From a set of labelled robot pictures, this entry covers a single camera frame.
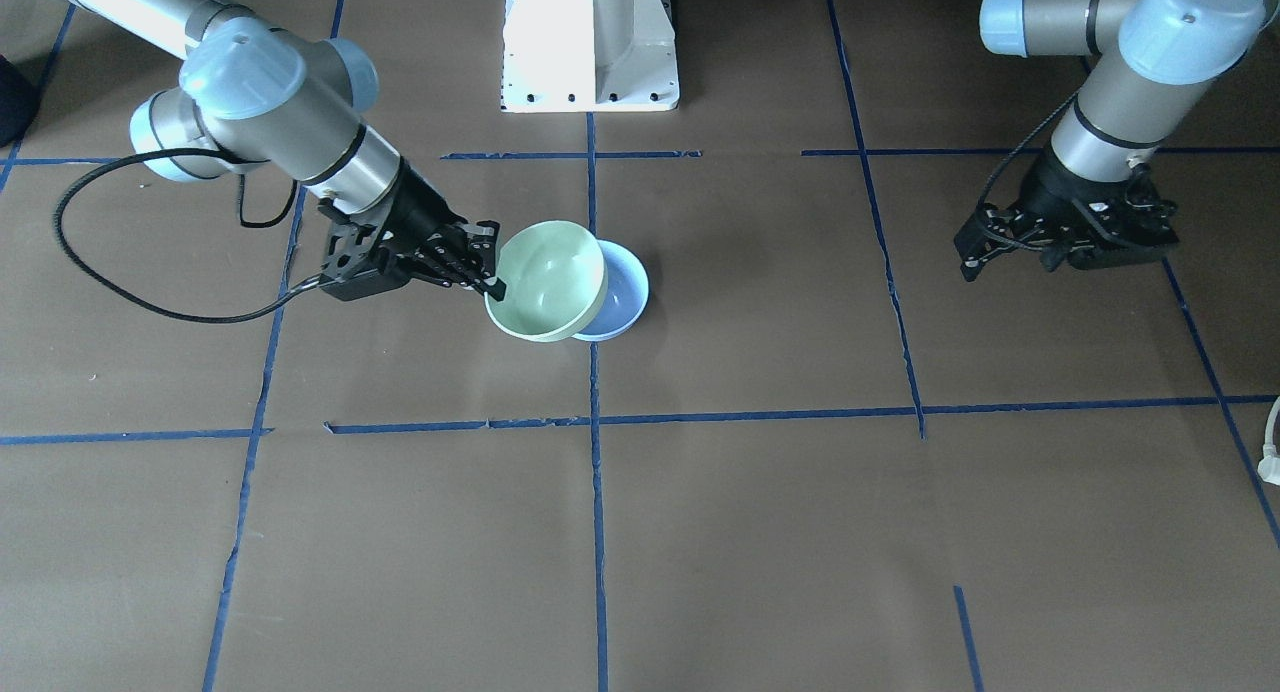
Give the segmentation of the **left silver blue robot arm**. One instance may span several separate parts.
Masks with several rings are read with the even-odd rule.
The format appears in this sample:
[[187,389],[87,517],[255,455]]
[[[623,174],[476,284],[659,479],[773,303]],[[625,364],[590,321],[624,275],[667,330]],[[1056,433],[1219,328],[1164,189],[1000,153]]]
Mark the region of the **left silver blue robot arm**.
[[954,237],[963,278],[1015,251],[1050,272],[1166,258],[1178,208],[1156,189],[1152,159],[1276,18],[1277,0],[983,0],[989,51],[1094,64],[1044,119],[1052,136],[1014,203],[980,192]]

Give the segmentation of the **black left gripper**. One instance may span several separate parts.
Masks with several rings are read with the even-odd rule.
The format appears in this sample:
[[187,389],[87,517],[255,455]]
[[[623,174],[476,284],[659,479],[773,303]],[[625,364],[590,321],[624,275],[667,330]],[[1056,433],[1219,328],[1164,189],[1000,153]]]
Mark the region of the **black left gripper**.
[[965,281],[1015,251],[1037,255],[1046,272],[1061,263],[1096,271],[1151,262],[1149,162],[1132,162],[1119,182],[1094,182],[1046,150],[1023,178],[1018,200],[1001,208],[988,196],[1014,159],[1009,153],[996,165],[954,237]]

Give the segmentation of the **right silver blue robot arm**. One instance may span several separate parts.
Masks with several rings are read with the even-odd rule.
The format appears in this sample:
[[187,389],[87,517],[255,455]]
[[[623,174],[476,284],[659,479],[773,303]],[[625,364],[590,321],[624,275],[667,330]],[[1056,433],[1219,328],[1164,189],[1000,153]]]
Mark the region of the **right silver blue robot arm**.
[[329,219],[320,288],[339,301],[421,279],[502,301],[493,221],[467,223],[365,113],[378,73],[344,38],[306,41],[232,0],[64,0],[179,58],[131,118],[137,162],[174,182],[274,164]]

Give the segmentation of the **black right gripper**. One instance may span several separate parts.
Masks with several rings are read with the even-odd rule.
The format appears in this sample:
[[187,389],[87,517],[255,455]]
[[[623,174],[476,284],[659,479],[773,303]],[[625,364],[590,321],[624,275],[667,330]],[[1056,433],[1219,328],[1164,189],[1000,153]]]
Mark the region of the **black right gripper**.
[[453,214],[438,191],[407,160],[390,185],[384,244],[411,276],[439,287],[466,287],[492,301],[506,301],[497,274],[500,224],[468,223]]

